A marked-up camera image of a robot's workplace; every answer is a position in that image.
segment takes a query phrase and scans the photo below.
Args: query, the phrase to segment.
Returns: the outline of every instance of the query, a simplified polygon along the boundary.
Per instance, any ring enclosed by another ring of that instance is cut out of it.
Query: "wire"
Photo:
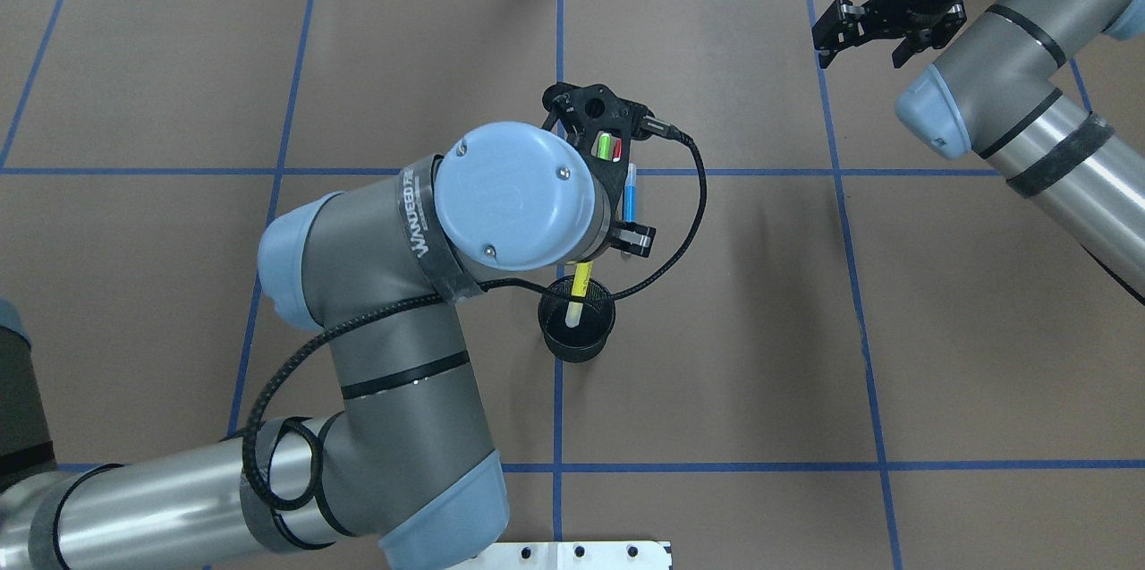
[[[622,290],[622,292],[614,293],[614,295],[608,295],[605,298],[598,298],[598,300],[586,300],[585,298],[577,298],[572,295],[566,295],[564,293],[558,293],[555,290],[545,288],[544,285],[534,284],[531,280],[519,279],[519,277],[506,277],[506,279],[496,279],[482,282],[481,288],[484,292],[489,292],[495,288],[527,288],[532,290],[535,293],[540,293],[540,295],[547,295],[550,298],[560,298],[564,301],[579,301],[583,304],[592,306],[592,308],[598,309],[600,304],[605,302],[623,300],[623,298],[630,298],[640,293],[653,285],[653,282],[660,279],[668,272],[677,261],[679,261],[685,252],[692,245],[692,240],[695,239],[696,232],[700,231],[700,223],[704,219],[704,209],[708,207],[708,172],[704,171],[703,158],[700,157],[700,149],[696,147],[695,141],[682,130],[679,130],[674,125],[670,125],[665,137],[670,141],[679,142],[680,145],[687,147],[692,153],[693,163],[696,166],[696,179],[700,185],[700,200],[696,203],[696,214],[692,219],[692,227],[688,228],[688,235],[684,237],[680,247],[677,248],[674,253],[664,261],[661,268],[652,272],[639,284],[633,285],[630,288]],[[258,443],[259,428],[262,427],[262,415],[266,413],[267,407],[270,405],[270,399],[275,397],[275,394],[282,388],[286,379],[290,378],[299,366],[302,365],[307,358],[310,357],[315,350],[321,349],[321,347],[332,342],[333,339],[338,339],[344,334],[350,333],[352,330],[362,328],[362,326],[368,326],[373,324],[373,322],[382,320],[395,316],[396,314],[403,314],[405,310],[420,309],[425,306],[441,304],[444,301],[437,293],[429,293],[429,295],[423,295],[420,298],[409,298],[408,300],[394,301],[392,304],[381,306],[380,309],[370,310],[368,314],[361,314],[356,318],[349,318],[347,322],[341,322],[341,324],[332,326],[332,328],[323,330],[322,333],[316,334],[314,339],[309,342],[299,347],[299,350],[294,350],[294,355],[291,355],[282,366],[278,366],[278,371],[267,381],[259,391],[256,398],[254,398],[254,404],[251,405],[251,411],[246,415],[246,425],[242,430],[234,434],[234,437],[242,437],[242,459],[243,459],[243,477],[246,478],[247,484],[250,484],[251,490],[254,494],[262,500],[271,509],[278,512],[291,512],[294,509],[300,509],[305,507],[314,498],[314,493],[318,488],[322,480],[322,444],[318,442],[317,437],[314,435],[309,428],[306,428],[301,420],[291,419],[284,422],[284,427],[293,434],[302,436],[307,445],[310,448],[310,478],[307,481],[306,489],[302,493],[292,499],[284,499],[283,497],[276,494],[274,490],[270,489],[270,482],[262,475],[259,470],[259,461],[256,457],[255,445]]]

